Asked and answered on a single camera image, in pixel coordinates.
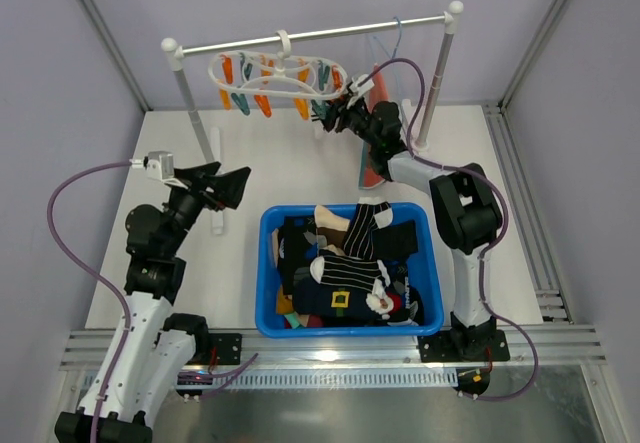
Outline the white striped sock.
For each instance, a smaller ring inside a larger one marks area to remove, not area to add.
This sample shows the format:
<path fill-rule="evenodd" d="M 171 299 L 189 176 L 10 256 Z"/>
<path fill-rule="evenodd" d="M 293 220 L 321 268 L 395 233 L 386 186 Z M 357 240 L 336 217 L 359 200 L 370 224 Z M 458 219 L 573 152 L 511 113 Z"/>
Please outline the white striped sock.
<path fill-rule="evenodd" d="M 324 125 L 321 118 L 315 113 L 311 116 L 311 122 L 313 127 L 313 136 L 316 140 L 321 140 L 324 136 Z"/>

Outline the white oval clip hanger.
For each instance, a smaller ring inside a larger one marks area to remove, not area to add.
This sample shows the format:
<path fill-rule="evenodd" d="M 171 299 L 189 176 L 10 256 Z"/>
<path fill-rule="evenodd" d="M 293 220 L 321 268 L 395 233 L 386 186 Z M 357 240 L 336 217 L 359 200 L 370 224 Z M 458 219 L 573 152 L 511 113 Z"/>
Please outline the white oval clip hanger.
<path fill-rule="evenodd" d="M 299 56 L 292 52 L 290 35 L 276 32 L 279 48 L 274 53 L 249 50 L 218 52 L 210 59 L 211 82 L 230 95 L 302 98 L 328 101 L 346 91 L 344 68 L 327 58 Z"/>

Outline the black white pinstripe sock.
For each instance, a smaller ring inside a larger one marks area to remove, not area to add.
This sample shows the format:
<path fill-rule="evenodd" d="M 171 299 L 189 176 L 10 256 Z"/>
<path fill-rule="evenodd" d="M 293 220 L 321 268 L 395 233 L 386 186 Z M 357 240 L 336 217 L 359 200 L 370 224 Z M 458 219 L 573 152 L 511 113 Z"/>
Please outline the black white pinstripe sock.
<path fill-rule="evenodd" d="M 361 199 L 343 239 L 343 251 L 349 257 L 373 260 L 373 232 L 390 226 L 392 221 L 393 211 L 387 201 L 379 198 Z"/>

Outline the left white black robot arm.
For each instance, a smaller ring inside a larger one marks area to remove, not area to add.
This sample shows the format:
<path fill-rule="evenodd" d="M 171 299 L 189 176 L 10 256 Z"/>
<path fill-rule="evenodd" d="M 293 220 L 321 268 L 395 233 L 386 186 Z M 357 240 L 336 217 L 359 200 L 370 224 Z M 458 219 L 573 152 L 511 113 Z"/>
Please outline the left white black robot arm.
<path fill-rule="evenodd" d="M 170 192 L 161 207 L 144 204 L 125 219 L 130 257 L 122 288 L 89 267 L 62 241 L 54 225 L 52 196 L 47 222 L 54 241 L 80 268 L 111 291 L 122 315 L 100 369 L 76 410 L 59 414 L 60 442 L 149 442 L 167 394 L 183 367 L 210 348 L 203 316 L 176 313 L 186 263 L 177 253 L 202 211 L 235 210 L 251 174 L 248 167 L 222 172 L 218 162 L 177 168 L 166 151 L 121 162 L 142 170 Z"/>

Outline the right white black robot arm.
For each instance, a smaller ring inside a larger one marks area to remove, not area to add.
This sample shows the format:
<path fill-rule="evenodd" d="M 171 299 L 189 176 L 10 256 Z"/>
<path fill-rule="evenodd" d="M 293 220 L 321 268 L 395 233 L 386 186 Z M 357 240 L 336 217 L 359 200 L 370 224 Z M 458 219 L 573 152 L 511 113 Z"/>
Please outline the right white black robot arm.
<path fill-rule="evenodd" d="M 451 250 L 455 301 L 448 339 L 463 360 L 478 360 L 497 337 L 497 317 L 487 301 L 487 253 L 500 241 L 503 213 L 482 167 L 454 167 L 419 156 L 403 129 L 399 106 L 380 101 L 332 101 L 316 117 L 327 132 L 350 130 L 369 145 L 374 171 L 388 181 L 426 193 L 436 229 Z"/>

